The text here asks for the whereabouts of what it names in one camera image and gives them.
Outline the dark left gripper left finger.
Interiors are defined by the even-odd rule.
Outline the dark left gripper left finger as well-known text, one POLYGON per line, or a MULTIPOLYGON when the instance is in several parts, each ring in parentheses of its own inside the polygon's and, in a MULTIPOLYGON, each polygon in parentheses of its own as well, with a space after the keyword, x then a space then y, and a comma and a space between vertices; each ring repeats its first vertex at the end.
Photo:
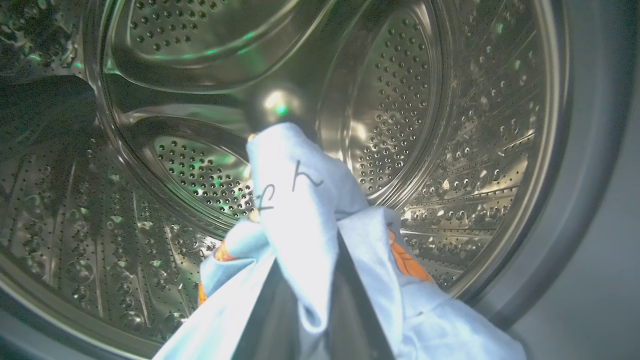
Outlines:
POLYGON ((232 358, 297 360, 299 355, 298 300, 275 260, 232 358))

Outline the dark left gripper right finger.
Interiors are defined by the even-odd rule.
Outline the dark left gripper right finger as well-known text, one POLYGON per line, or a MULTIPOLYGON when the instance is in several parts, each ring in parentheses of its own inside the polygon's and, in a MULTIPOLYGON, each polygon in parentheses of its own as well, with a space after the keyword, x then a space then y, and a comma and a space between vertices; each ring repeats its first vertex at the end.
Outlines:
POLYGON ((393 351, 341 233, 334 269, 327 351, 332 360, 393 360, 393 351))

